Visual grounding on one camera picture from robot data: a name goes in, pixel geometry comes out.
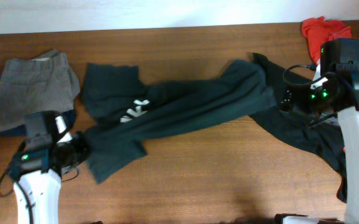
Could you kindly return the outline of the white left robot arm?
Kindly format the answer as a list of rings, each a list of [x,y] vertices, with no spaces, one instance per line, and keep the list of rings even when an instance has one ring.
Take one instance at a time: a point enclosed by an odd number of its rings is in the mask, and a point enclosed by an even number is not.
[[[67,133],[51,147],[31,149],[30,141],[21,143],[7,168],[17,201],[18,223],[58,223],[58,201],[63,178],[78,166],[90,150],[83,133]]]

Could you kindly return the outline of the dark green t-shirt white letters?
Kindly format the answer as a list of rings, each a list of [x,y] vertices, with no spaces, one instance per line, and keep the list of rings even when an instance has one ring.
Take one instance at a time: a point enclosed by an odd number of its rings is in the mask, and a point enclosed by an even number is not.
[[[87,66],[82,102],[95,125],[85,131],[97,183],[146,155],[142,142],[209,128],[276,105],[263,69],[233,61],[209,80],[146,85],[130,66]]]

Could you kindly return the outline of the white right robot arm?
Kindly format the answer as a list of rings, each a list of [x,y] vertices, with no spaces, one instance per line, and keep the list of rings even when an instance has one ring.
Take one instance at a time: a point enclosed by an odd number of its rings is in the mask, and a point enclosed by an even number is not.
[[[316,72],[311,82],[289,86],[301,91],[290,102],[306,103],[310,113],[331,109],[337,115],[347,170],[345,223],[359,223],[359,72]]]

